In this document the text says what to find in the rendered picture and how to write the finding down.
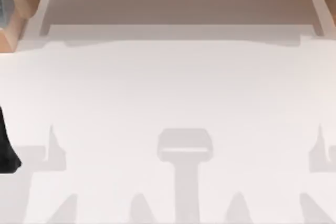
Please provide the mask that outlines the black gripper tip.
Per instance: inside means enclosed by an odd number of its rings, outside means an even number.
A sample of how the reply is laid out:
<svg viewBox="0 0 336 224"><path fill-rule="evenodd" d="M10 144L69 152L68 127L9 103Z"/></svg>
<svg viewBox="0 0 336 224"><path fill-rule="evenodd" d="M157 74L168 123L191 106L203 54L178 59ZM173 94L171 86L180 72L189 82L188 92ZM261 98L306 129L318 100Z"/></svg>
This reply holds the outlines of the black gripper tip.
<svg viewBox="0 0 336 224"><path fill-rule="evenodd" d="M0 107L0 174L15 173L21 165L22 162L9 141L3 110Z"/></svg>

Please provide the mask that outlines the pulled-out wooden drawer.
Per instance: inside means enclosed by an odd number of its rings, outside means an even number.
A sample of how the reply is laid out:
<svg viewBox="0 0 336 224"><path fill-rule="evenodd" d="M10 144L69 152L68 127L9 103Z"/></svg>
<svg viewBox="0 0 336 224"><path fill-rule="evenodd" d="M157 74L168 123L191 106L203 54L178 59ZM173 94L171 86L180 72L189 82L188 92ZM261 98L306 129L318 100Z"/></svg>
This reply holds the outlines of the pulled-out wooden drawer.
<svg viewBox="0 0 336 224"><path fill-rule="evenodd" d="M14 0L0 0L0 54L14 52L26 20L15 8Z"/></svg>

